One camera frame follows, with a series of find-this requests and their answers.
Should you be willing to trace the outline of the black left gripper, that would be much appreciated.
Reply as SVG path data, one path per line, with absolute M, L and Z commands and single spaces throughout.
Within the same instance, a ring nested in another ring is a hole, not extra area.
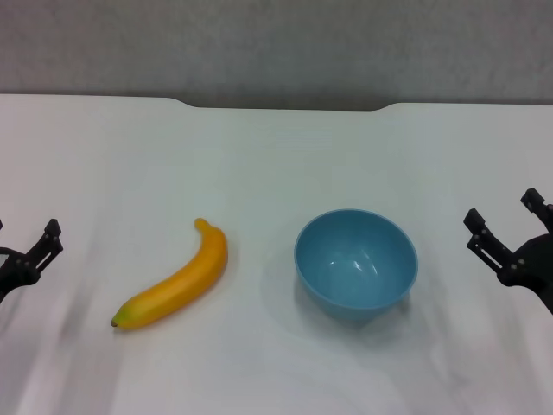
M 5 260 L 1 265 L 0 302 L 13 290 L 38 282 L 41 273 L 63 251 L 60 235 L 59 222 L 51 219 L 44 228 L 44 234 L 26 254 L 1 248 Z

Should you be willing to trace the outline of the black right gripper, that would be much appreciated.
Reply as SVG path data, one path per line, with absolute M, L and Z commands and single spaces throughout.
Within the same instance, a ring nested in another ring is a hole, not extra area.
M 512 254 L 488 229 L 480 213 L 471 208 L 463 220 L 472 234 L 467 248 L 498 275 L 500 283 L 532 291 L 552 313 L 552 205 L 535 188 L 528 188 L 520 201 L 549 233 L 529 239 Z

